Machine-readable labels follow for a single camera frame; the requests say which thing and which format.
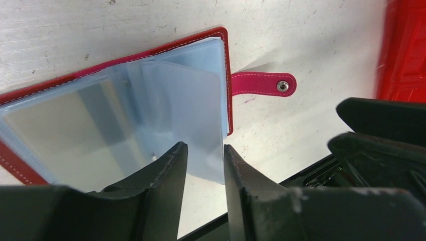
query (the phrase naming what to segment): pink snap strap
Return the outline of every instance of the pink snap strap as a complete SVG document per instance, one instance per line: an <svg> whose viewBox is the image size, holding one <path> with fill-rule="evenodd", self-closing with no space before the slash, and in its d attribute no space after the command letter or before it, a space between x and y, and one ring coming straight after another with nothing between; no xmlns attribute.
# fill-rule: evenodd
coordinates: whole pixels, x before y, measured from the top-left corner
<svg viewBox="0 0 426 241"><path fill-rule="evenodd" d="M288 73L240 72L231 75L232 96L262 94L287 97L296 91L296 78Z"/></svg>

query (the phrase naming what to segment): red leather cover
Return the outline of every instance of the red leather cover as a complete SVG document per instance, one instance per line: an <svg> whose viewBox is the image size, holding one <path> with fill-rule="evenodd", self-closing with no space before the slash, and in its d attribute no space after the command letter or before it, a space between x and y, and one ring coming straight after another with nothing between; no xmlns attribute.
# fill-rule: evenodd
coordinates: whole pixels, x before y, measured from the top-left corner
<svg viewBox="0 0 426 241"><path fill-rule="evenodd" d="M72 73L57 79L52 79L45 81L36 85L32 85L26 88L18 89L16 91L0 95L0 105L9 103L11 101L27 97L29 95L60 86L62 84L73 81L77 78L96 73L107 67L135 61L138 59L146 58L149 56L161 54L163 52L170 51L172 49L199 41L207 37L220 37L225 44L225 64L226 64L226 80L227 80L227 93L228 93L228 122L229 122L229 135L233 132L233 122L232 122L232 90L231 90L231 69L229 64L229 49L228 49L228 32L223 27L217 27L210 29L199 34L195 34L160 47L131 55L128 57L115 59L100 65L90 67L88 69L81 70L76 73ZM31 167L29 167L20 157L18 157L13 151L11 151L1 140L0 140L0 165L2 165L6 170L12 173L18 180L24 184L47 184L38 173L36 173Z"/></svg>

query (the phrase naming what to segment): scratched white surface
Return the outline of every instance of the scratched white surface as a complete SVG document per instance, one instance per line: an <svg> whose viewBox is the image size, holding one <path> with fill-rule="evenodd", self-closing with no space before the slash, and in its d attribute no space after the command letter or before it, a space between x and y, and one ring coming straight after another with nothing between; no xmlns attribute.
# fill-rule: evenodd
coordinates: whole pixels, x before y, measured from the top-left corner
<svg viewBox="0 0 426 241"><path fill-rule="evenodd" d="M224 26L231 68L289 72L292 97L234 97L226 143L274 181L329 152L335 106L373 97L385 0L0 0L0 92ZM2 184L18 184L0 169ZM227 211L225 187L187 176L179 237Z"/></svg>

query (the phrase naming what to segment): metal snap button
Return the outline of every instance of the metal snap button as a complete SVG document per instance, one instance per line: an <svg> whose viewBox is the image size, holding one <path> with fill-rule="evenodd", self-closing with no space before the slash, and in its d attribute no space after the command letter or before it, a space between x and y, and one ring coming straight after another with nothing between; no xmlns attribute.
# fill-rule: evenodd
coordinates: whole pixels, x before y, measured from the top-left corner
<svg viewBox="0 0 426 241"><path fill-rule="evenodd" d="M290 85L288 84L288 82L284 81L284 80L278 82L278 84L277 84L277 89L280 92L288 91L289 87L290 87Z"/></svg>

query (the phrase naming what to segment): plastic page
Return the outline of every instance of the plastic page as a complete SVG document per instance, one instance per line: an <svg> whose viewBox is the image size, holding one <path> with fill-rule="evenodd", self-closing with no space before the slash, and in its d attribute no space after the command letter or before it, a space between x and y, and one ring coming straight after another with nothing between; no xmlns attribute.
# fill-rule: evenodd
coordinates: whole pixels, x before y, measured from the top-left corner
<svg viewBox="0 0 426 241"><path fill-rule="evenodd" d="M178 141L188 144L188 173L223 183L223 47L204 40L3 105L0 138L49 183L83 191L131 175Z"/></svg>
<svg viewBox="0 0 426 241"><path fill-rule="evenodd" d="M50 183L101 190L150 162L103 72L0 112L2 139Z"/></svg>
<svg viewBox="0 0 426 241"><path fill-rule="evenodd" d="M205 41L196 42L189 46L177 48L145 59L145 61L151 60L170 62L194 69L205 70L219 76L221 83L222 135L226 138L229 132L229 123L223 41L220 38L207 38Z"/></svg>
<svg viewBox="0 0 426 241"><path fill-rule="evenodd" d="M153 115L164 128L156 129L155 140L168 143L156 155L184 141L189 148L188 173L224 183L219 76L166 62L145 62L141 66L143 82L162 89L158 93L163 94L163 101L156 102L157 108L170 113L167 118Z"/></svg>

